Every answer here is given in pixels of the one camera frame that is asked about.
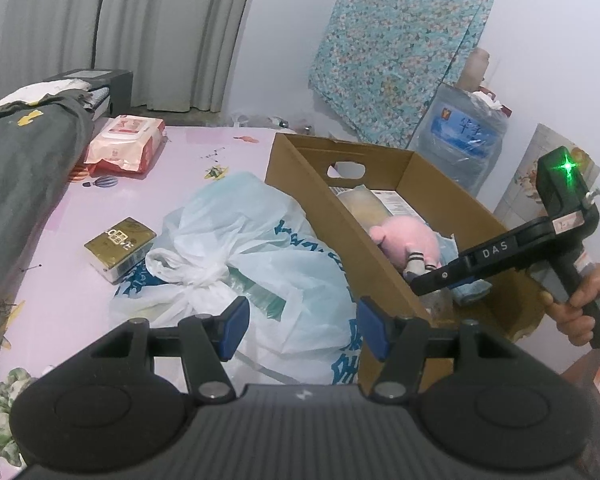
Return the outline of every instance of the gray curtain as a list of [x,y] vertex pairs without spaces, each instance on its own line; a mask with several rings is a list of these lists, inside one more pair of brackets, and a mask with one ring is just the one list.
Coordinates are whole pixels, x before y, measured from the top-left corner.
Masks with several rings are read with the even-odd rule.
[[0,98],[91,67],[100,0],[0,0]]
[[220,111],[246,0],[5,3],[1,95],[73,68],[123,68],[134,72],[134,106]]

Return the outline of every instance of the red and white wipes package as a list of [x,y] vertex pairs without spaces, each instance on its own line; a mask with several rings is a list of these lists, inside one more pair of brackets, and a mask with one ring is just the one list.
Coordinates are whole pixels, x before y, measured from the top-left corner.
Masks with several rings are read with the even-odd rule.
[[164,135],[162,119],[120,115],[91,141],[84,163],[90,173],[96,168],[144,173]]

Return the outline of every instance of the white plastic bag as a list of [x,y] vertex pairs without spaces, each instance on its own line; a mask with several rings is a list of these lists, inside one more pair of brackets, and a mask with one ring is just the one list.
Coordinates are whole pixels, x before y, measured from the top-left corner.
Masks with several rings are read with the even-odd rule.
[[[111,301],[114,326],[139,316],[161,327],[220,314],[242,292],[241,275],[266,294],[251,295],[249,329],[225,366],[238,390],[246,382],[354,380],[362,342],[342,264],[315,238],[298,202],[251,173],[209,184],[167,215],[146,269],[147,276],[132,271]],[[277,317],[254,304],[271,293],[284,301]],[[157,362],[156,371],[184,387],[179,364],[164,366]]]

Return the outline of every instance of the gold tissue package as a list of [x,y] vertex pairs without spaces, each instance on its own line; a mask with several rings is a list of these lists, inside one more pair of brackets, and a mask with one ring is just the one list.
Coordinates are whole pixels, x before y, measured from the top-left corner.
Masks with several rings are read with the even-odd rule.
[[155,233],[133,218],[126,218],[85,243],[90,263],[109,282],[115,283],[151,249]]

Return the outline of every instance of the blue face mask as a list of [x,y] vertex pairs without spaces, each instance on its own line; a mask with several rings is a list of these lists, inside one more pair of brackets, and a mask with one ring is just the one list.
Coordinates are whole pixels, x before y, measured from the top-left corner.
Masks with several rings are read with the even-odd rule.
[[[451,235],[451,238],[445,238],[441,234],[436,233],[436,236],[438,237],[438,245],[440,246],[440,263],[446,265],[458,257],[456,240],[453,235]],[[451,295],[459,306],[469,306],[488,295],[491,287],[491,283],[485,280],[476,280],[473,283],[466,283],[453,288]]]

